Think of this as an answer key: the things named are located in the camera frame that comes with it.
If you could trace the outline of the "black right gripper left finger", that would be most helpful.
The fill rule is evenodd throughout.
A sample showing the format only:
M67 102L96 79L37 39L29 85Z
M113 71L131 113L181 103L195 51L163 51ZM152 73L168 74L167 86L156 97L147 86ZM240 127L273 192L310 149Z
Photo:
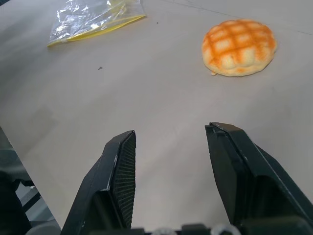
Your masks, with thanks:
M127 131L112 138L86 174L76 194L63 235L135 235L136 135Z

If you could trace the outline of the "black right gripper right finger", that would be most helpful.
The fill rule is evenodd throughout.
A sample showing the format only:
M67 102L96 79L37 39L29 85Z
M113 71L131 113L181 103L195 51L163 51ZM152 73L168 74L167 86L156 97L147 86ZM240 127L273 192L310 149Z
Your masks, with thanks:
M205 131L231 233L312 234L312 203L270 154L234 125L212 122Z

